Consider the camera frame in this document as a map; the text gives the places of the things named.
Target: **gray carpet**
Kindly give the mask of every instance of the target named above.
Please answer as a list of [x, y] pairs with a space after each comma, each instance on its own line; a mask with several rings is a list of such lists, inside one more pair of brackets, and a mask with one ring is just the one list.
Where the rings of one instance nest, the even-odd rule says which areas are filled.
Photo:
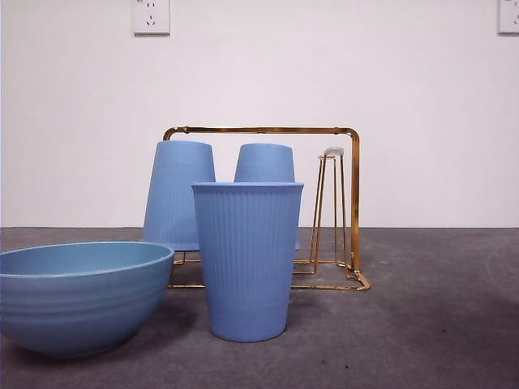
[[[139, 235], [3, 229], [2, 250]], [[303, 249], [308, 241], [302, 229]], [[331, 242], [327, 231], [327, 256]], [[95, 357], [55, 361], [2, 338], [1, 387], [519, 387], [519, 229], [363, 229], [361, 249], [372, 289], [294, 290], [273, 340], [218, 339], [202, 290], [168, 290], [135, 336]], [[184, 277], [199, 276], [185, 266]], [[331, 265], [314, 278], [341, 279]]]

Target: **blue cup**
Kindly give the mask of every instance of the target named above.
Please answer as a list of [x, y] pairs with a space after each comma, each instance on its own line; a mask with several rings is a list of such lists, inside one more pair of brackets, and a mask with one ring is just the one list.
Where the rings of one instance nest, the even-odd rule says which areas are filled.
[[249, 143], [240, 148], [234, 182], [294, 182], [292, 149], [275, 143]]
[[193, 184], [211, 332], [256, 342], [285, 330], [301, 183]]
[[199, 250], [192, 182], [214, 182], [212, 148], [201, 142], [157, 144], [143, 240], [176, 251]]

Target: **blue tableware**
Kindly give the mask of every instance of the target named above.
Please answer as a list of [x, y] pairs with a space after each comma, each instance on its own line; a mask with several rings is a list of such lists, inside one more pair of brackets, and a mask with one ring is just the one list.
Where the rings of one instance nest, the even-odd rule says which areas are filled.
[[143, 240], [176, 251], [198, 250], [192, 182], [214, 182], [209, 144], [168, 140], [157, 144], [144, 218]]
[[292, 149], [275, 143], [240, 147], [234, 182], [294, 182]]
[[286, 325], [302, 184], [195, 183], [211, 332], [255, 342]]
[[56, 358], [101, 353], [162, 299], [174, 252], [143, 242], [40, 246], [0, 254], [2, 334]]

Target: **metal rack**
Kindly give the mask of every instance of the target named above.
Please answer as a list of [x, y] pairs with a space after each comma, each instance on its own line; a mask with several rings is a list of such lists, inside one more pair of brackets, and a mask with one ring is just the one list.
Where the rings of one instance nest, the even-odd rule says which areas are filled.
[[[359, 187], [359, 137], [357, 131], [351, 128], [309, 128], [309, 127], [243, 127], [243, 128], [208, 128], [208, 127], [173, 127], [169, 128], [165, 133], [163, 140], [170, 140], [176, 133], [190, 134], [190, 133], [213, 133], [213, 134], [330, 134], [330, 135], [348, 135], [351, 138], [351, 228], [350, 228], [350, 262], [346, 261], [346, 242], [344, 240], [344, 261], [337, 260], [337, 195], [334, 194], [335, 199], [335, 259], [319, 259], [319, 244], [320, 244], [320, 213], [316, 222], [317, 210], [322, 211], [322, 199], [324, 188], [324, 173], [326, 169], [326, 160], [333, 159], [334, 173], [337, 171], [335, 156], [320, 156], [320, 173], [318, 177], [318, 189], [315, 202], [314, 225], [312, 227], [312, 244], [311, 252], [308, 260], [298, 260], [294, 263], [296, 265], [312, 265], [313, 271], [296, 271], [294, 274], [315, 274], [319, 263], [335, 263], [338, 267], [343, 268], [344, 278], [358, 282], [356, 286], [351, 285], [292, 285], [292, 289], [314, 289], [314, 290], [367, 290], [369, 289], [369, 281], [362, 275], [360, 268], [360, 252], [358, 248], [358, 187]], [[341, 189], [342, 189], [342, 215], [343, 222], [345, 220], [344, 209], [344, 172], [343, 172], [343, 156], [341, 156]], [[334, 178], [334, 190], [337, 193], [337, 176]], [[346, 237], [345, 226], [343, 223], [343, 236]], [[187, 259], [186, 252], [182, 253], [182, 260], [175, 261], [172, 268], [172, 274], [176, 266], [181, 266], [187, 263], [199, 262], [199, 259]], [[168, 288], [203, 288], [202, 284], [171, 284]]]

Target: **electrical outlet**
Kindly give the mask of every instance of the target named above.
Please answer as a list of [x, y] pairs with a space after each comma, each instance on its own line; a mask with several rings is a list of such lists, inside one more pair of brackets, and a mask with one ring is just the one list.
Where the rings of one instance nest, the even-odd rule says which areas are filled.
[[519, 35], [519, 0], [500, 0], [500, 35]]
[[136, 36], [169, 35], [169, 0], [133, 2], [133, 33]]

